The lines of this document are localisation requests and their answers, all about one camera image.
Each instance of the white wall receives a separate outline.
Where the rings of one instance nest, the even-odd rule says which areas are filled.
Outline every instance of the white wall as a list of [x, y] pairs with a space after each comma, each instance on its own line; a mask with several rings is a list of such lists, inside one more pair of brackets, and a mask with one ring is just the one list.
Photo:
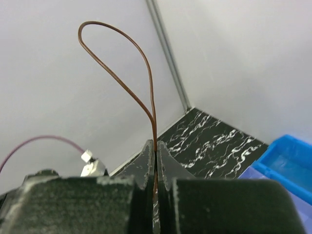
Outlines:
[[312, 142], [312, 1], [156, 0], [194, 106]]
[[[144, 50], [154, 74], [158, 132], [183, 114], [145, 1], [2, 1], [0, 160], [29, 137], [55, 134], [92, 150], [112, 171], [152, 138], [143, 110], [80, 46], [78, 27], [86, 20], [124, 30]], [[83, 38], [150, 107], [147, 69], [135, 47], [100, 26], [86, 27]], [[8, 161], [0, 193], [40, 169], [76, 176], [83, 166], [71, 146], [38, 141]]]

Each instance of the black marble surface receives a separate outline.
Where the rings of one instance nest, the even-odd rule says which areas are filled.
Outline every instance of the black marble surface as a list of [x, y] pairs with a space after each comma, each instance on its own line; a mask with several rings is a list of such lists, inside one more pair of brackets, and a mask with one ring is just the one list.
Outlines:
[[237, 178], [268, 147], [196, 108], [159, 140], [184, 168], [204, 178]]

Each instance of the purple wire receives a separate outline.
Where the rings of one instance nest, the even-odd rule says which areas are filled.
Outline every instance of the purple wire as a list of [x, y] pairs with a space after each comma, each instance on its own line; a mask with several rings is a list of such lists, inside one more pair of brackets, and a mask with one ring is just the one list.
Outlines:
[[21, 147], [23, 147], [24, 145], [32, 142], [32, 141], [35, 141], [35, 140], [40, 140], [40, 139], [54, 139], [54, 140], [59, 140], [59, 141], [63, 141], [67, 144], [70, 144], [72, 146], [74, 146], [77, 150], [79, 150], [81, 152], [81, 154], [83, 154], [85, 152], [85, 150], [83, 148], [81, 148], [80, 146], [78, 146], [77, 144], [75, 144], [74, 142], [72, 142], [71, 140], [69, 139], [66, 139], [64, 137], [61, 137], [61, 136], [54, 136], [54, 135], [41, 135], [41, 136], [36, 136], [36, 137], [33, 137], [33, 138], [30, 138], [24, 142], [22, 142], [20, 145], [18, 145], [17, 147], [15, 147], [8, 155], [7, 157], [4, 159], [4, 161], [1, 163], [0, 165], [0, 173], [2, 171], [2, 169], [4, 168], [6, 162], [10, 159], [10, 157], [17, 151], [19, 150]]

